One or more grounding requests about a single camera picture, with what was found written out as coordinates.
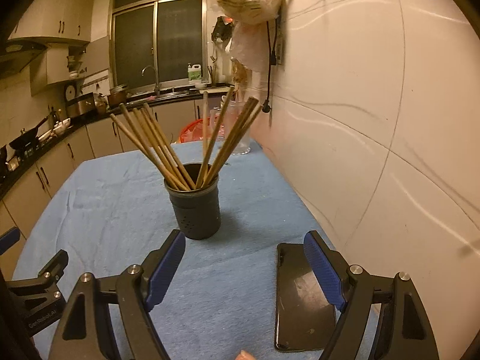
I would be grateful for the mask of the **person's right hand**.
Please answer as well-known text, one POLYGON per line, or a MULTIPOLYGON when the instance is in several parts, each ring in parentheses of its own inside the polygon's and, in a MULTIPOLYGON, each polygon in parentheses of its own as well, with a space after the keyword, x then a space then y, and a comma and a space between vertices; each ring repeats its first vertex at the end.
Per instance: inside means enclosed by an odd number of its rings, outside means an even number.
POLYGON ((246 350, 241 350, 240 353, 236 356, 235 360, 256 360, 256 358, 248 353, 246 350))

